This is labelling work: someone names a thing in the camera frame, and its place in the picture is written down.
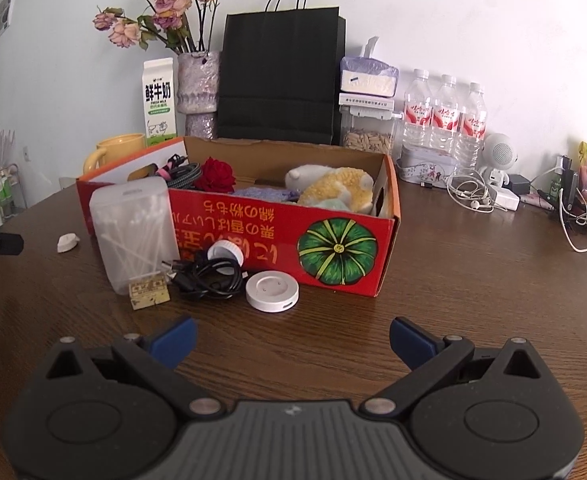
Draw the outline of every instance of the yellow mug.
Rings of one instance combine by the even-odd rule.
[[[124,158],[132,153],[139,152],[147,146],[145,134],[126,134],[101,140],[96,145],[96,151],[84,161],[83,173],[93,171],[97,166],[105,166],[110,162]]]

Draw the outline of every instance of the bottle label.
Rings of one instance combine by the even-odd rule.
[[[429,126],[431,124],[432,107],[422,103],[405,103],[405,121],[420,126]]]
[[[469,137],[476,137],[483,139],[485,136],[485,129],[487,127],[487,113],[480,112],[479,114],[465,114],[464,123],[462,124],[462,131]]]
[[[436,106],[433,109],[433,126],[454,132],[458,129],[460,111],[448,106]]]

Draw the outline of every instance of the sunflower seeds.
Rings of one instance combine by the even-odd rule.
[[[342,145],[361,152],[391,154],[392,139],[389,134],[367,132],[365,130],[349,130],[342,138]]]

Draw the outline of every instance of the mug handle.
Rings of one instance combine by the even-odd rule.
[[[89,173],[96,169],[97,161],[106,155],[106,148],[98,148],[96,151],[91,153],[84,161],[84,167],[82,173]]]

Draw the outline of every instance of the speaker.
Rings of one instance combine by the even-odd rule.
[[[480,172],[487,185],[502,187],[509,183],[509,170],[518,160],[518,153],[511,137],[488,134],[482,145],[482,158],[486,167]]]

